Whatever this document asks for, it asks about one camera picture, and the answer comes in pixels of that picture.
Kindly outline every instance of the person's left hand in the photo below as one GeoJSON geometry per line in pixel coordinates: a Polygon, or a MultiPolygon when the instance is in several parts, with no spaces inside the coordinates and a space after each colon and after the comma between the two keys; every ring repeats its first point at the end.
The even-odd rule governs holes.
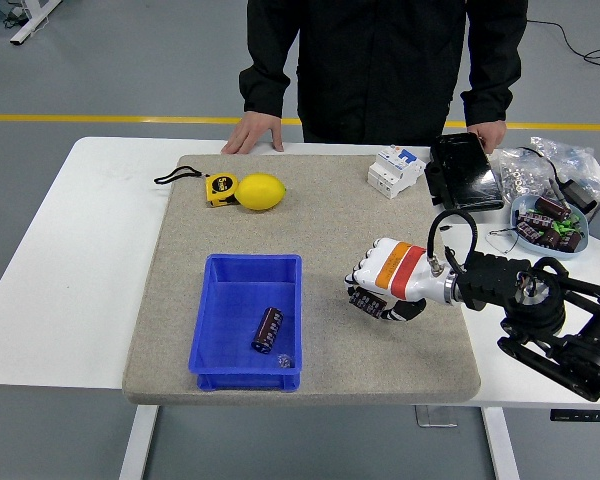
{"type": "Polygon", "coordinates": [[[504,120],[497,120],[495,122],[476,123],[475,125],[469,125],[467,132],[475,133],[482,147],[484,153],[493,153],[493,150],[502,143],[505,133],[507,133],[507,124],[504,120]]]}

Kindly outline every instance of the table leg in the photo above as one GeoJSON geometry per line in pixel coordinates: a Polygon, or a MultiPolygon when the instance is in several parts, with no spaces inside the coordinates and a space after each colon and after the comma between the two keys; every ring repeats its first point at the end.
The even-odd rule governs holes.
{"type": "Polygon", "coordinates": [[[138,405],[120,470],[120,480],[142,480],[159,408],[158,405],[138,405]]]}
{"type": "Polygon", "coordinates": [[[504,412],[499,407],[483,407],[482,419],[489,441],[491,461],[497,480],[520,480],[504,412]]]}
{"type": "Polygon", "coordinates": [[[27,9],[31,15],[29,21],[11,38],[14,45],[22,45],[31,35],[38,25],[49,16],[51,11],[56,8],[62,0],[49,0],[43,7],[39,0],[22,0],[22,6],[27,9]]]}

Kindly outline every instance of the blue plastic basket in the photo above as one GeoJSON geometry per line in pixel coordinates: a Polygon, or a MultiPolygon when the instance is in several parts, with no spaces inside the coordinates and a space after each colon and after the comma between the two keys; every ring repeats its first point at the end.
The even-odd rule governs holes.
{"type": "Polygon", "coordinates": [[[302,260],[298,255],[207,258],[189,370],[201,390],[300,386],[302,260]],[[251,347],[265,310],[283,314],[270,353],[251,347]]]}

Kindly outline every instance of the metal bracket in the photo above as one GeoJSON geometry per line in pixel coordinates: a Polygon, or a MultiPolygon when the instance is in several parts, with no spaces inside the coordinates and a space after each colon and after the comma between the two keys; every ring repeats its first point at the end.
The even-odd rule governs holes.
{"type": "Polygon", "coordinates": [[[458,426],[453,407],[435,405],[416,405],[418,425],[424,428],[453,428],[458,426]]]}

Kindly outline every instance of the plastic bag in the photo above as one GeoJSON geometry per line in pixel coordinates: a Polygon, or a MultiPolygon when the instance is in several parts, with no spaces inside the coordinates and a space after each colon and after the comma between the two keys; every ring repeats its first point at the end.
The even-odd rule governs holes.
{"type": "Polygon", "coordinates": [[[512,203],[522,195],[553,196],[547,180],[553,176],[549,162],[523,148],[505,148],[497,152],[491,157],[491,164],[507,202],[512,203]]]}
{"type": "Polygon", "coordinates": [[[527,194],[555,198],[548,180],[554,178],[555,173],[560,182],[573,180],[600,202],[600,166],[592,148],[531,137],[530,148],[509,148],[496,152],[491,157],[492,168],[508,202],[527,194]]]}
{"type": "Polygon", "coordinates": [[[593,148],[575,147],[540,137],[531,137],[531,145],[551,160],[561,182],[577,182],[600,202],[600,165],[593,156],[593,148]]]}

